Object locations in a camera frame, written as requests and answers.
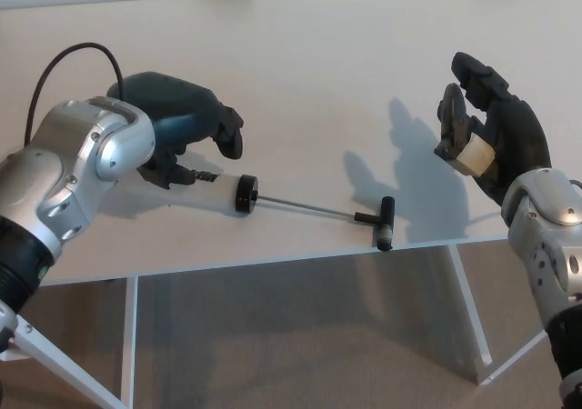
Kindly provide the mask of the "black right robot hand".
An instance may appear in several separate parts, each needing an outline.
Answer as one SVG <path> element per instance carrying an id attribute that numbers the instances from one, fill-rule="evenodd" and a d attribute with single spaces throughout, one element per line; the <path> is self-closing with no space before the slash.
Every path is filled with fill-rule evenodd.
<path id="1" fill-rule="evenodd" d="M 437 107 L 440 142 L 435 155 L 501 205 L 523 173 L 550 167 L 547 139 L 530 105 L 509 91 L 509 83 L 472 55 L 457 52 Z"/>

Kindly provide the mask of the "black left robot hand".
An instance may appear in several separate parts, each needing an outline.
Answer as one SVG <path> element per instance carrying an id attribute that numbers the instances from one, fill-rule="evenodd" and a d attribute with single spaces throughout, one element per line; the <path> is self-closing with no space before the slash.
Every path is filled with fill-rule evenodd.
<path id="1" fill-rule="evenodd" d="M 190 144 L 212 139 L 222 156 L 243 154 L 243 118 L 203 86 L 156 72 L 130 75 L 106 92 L 147 114 L 155 132 L 152 157 L 137 168 L 149 183 L 163 189 L 191 185 L 196 172 L 178 163 Z"/>

